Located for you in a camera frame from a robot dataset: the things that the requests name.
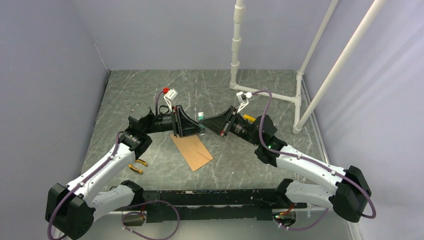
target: cardboard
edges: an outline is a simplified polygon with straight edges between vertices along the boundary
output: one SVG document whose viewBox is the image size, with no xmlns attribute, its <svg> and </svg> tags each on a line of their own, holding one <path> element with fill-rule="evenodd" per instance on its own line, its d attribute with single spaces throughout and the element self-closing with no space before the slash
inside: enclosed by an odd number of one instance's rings
<svg viewBox="0 0 424 240">
<path fill-rule="evenodd" d="M 197 135 L 170 137 L 193 172 L 214 159 Z"/>
</svg>

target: yellow tool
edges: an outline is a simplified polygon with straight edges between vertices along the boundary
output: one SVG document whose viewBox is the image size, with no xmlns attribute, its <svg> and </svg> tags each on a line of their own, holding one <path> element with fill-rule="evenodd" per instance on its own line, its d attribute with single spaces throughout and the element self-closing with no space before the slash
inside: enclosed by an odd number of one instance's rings
<svg viewBox="0 0 424 240">
<path fill-rule="evenodd" d="M 247 121 L 252 122 L 252 123 L 256 120 L 254 117 L 246 115 L 246 114 L 243 115 L 243 118 L 246 119 Z"/>
<path fill-rule="evenodd" d="M 143 164 L 145 167 L 148 167 L 149 165 L 147 164 L 147 162 L 141 160 L 141 159 L 137 159 L 135 160 L 136 163 L 141 163 Z M 143 170 L 138 169 L 136 167 L 133 166 L 133 164 L 128 165 L 129 169 L 133 170 L 134 172 L 138 173 L 138 174 L 143 174 Z"/>
</svg>

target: yellow-handled pliers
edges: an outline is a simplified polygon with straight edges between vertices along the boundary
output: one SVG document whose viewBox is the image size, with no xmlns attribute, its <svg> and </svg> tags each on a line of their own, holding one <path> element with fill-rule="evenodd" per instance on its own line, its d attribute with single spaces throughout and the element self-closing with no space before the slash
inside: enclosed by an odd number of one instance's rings
<svg viewBox="0 0 424 240">
<path fill-rule="evenodd" d="M 145 167 L 148 167 L 149 165 L 147 164 L 147 162 L 141 160 L 141 159 L 137 159 L 135 160 L 136 163 L 141 163 L 143 164 Z M 138 173 L 138 174 L 143 174 L 143 170 L 138 169 L 136 167 L 133 166 L 133 164 L 128 165 L 129 169 L 133 170 L 134 172 Z"/>
</svg>

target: bottle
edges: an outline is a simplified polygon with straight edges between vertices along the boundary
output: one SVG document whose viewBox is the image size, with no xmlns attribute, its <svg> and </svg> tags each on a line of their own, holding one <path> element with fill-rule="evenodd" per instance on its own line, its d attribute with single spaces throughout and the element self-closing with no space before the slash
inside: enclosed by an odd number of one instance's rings
<svg viewBox="0 0 424 240">
<path fill-rule="evenodd" d="M 197 121 L 200 121 L 200 120 L 202 120 L 204 118 L 204 113 L 201 111 L 201 112 L 198 112 L 197 113 Z"/>
</svg>

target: yellow plier handle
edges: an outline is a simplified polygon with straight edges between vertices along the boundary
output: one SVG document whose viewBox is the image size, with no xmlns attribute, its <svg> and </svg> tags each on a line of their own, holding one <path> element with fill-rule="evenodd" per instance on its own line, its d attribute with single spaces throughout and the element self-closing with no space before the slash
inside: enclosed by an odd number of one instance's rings
<svg viewBox="0 0 424 240">
<path fill-rule="evenodd" d="M 137 159 L 135 160 L 136 163 L 141 163 L 143 164 L 145 167 L 148 167 L 149 165 L 147 164 L 147 162 L 141 160 L 141 159 Z M 138 174 L 143 174 L 143 170 L 136 168 L 133 166 L 133 164 L 128 165 L 129 169 L 133 170 L 134 172 L 138 173 Z"/>
</svg>

